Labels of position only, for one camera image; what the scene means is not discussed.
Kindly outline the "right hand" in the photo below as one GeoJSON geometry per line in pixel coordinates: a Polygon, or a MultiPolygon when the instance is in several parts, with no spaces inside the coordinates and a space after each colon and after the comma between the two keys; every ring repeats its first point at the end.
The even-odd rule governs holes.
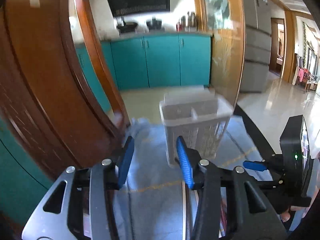
{"type": "Polygon", "coordinates": [[[290,216],[290,213],[288,210],[285,211],[284,213],[280,214],[281,221],[284,223],[287,222],[290,219],[290,217],[291,216],[290,216]]]}

